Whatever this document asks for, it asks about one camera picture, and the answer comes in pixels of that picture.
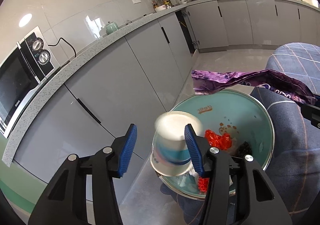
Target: countertop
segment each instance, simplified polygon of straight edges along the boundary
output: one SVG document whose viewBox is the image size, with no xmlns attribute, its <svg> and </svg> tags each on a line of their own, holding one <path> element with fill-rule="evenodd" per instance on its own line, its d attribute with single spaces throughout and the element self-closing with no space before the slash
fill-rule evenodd
<svg viewBox="0 0 320 225">
<path fill-rule="evenodd" d="M 120 28 L 118 31 L 110 35 L 103 36 L 95 40 L 93 43 L 91 43 L 90 45 L 82 49 L 78 53 L 77 57 L 71 60 L 70 63 L 63 66 L 60 69 L 60 71 L 43 86 L 43 88 L 39 91 L 39 93 L 34 97 L 34 99 L 27 106 L 27 108 L 19 118 L 16 126 L 14 127 L 11 134 L 9 135 L 8 143 L 6 145 L 4 154 L 2 156 L 2 161 L 8 167 L 11 165 L 13 157 L 17 151 L 17 148 L 24 134 L 26 133 L 27 129 L 29 128 L 32 121 L 35 119 L 35 117 L 39 113 L 39 111 L 42 109 L 42 107 L 47 103 L 47 101 L 52 97 L 52 95 L 58 90 L 58 88 L 63 83 L 65 83 L 77 70 L 79 70 L 86 62 L 92 59 L 95 55 L 103 51 L 105 48 L 107 48 L 109 45 L 111 45 L 115 41 L 119 40 L 120 38 L 134 31 L 135 29 L 153 20 L 156 20 L 166 14 L 181 10 L 187 6 L 210 2 L 210 1 L 214 1 L 214 0 L 196 0 L 184 5 L 178 5 L 173 8 L 160 11 L 158 13 L 153 13 L 153 14 L 144 16 L 143 18 Z M 295 2 L 300 5 L 305 5 L 320 12 L 320 9 L 299 0 L 285 0 L 285 1 Z"/>
</svg>

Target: microwave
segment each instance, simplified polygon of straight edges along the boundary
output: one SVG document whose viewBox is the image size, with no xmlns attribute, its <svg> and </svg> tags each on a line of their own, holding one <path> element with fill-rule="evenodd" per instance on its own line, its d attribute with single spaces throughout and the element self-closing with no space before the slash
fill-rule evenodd
<svg viewBox="0 0 320 225">
<path fill-rule="evenodd" d="M 8 138 L 30 101 L 60 65 L 39 27 L 28 33 L 0 64 L 0 132 Z"/>
</svg>

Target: purple plastic wrapper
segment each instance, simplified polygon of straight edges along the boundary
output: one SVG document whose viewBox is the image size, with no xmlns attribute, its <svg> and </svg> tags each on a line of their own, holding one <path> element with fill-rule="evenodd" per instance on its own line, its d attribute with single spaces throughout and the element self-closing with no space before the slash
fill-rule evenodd
<svg viewBox="0 0 320 225">
<path fill-rule="evenodd" d="M 275 70 L 226 73 L 193 70 L 191 76 L 196 95 L 214 94 L 227 87 L 241 84 L 266 88 L 297 104 L 316 103 L 316 98 L 306 84 Z"/>
</svg>

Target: metal screw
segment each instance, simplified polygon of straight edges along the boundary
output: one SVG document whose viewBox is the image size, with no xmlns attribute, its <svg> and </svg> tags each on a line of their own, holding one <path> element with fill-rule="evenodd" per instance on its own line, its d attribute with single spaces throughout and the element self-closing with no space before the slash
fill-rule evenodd
<svg viewBox="0 0 320 225">
<path fill-rule="evenodd" d="M 77 159 L 77 155 L 72 154 L 68 156 L 69 161 L 74 161 L 75 159 Z"/>
<path fill-rule="evenodd" d="M 252 162 L 252 161 L 253 161 L 253 156 L 251 156 L 251 155 L 246 155 L 244 158 L 245 158 L 248 162 Z"/>
<path fill-rule="evenodd" d="M 213 154 L 217 154 L 217 153 L 219 153 L 219 149 L 218 148 L 210 148 L 210 152 Z"/>
<path fill-rule="evenodd" d="M 106 147 L 102 150 L 105 154 L 109 154 L 112 152 L 112 148 L 111 147 Z"/>
</svg>

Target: microwave knob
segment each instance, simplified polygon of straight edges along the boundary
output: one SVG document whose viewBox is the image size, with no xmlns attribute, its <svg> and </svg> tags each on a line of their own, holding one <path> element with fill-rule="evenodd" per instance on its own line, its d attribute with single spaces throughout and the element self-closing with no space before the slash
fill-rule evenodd
<svg viewBox="0 0 320 225">
<path fill-rule="evenodd" d="M 42 52 L 42 53 L 40 53 L 40 55 L 39 55 L 39 62 L 40 62 L 41 64 L 47 63 L 48 60 L 49 60 L 49 54 L 48 54 L 47 52 Z"/>
<path fill-rule="evenodd" d="M 40 50 L 41 46 L 42 46 L 42 43 L 40 40 L 35 40 L 34 43 L 32 44 L 32 48 L 34 51 Z"/>
</svg>

